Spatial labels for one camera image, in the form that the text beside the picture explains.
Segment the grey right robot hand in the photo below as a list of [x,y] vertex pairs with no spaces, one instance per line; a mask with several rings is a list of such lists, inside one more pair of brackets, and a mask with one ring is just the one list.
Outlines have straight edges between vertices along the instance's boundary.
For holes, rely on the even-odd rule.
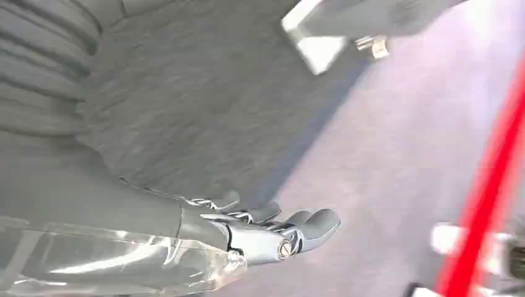
[[316,80],[277,33],[290,1],[1,2],[1,215],[191,238],[227,237],[178,198],[113,176],[82,141],[124,149],[128,171],[202,194],[220,170],[249,204],[273,196],[298,164],[284,139],[300,115],[332,116],[364,72],[348,52]]

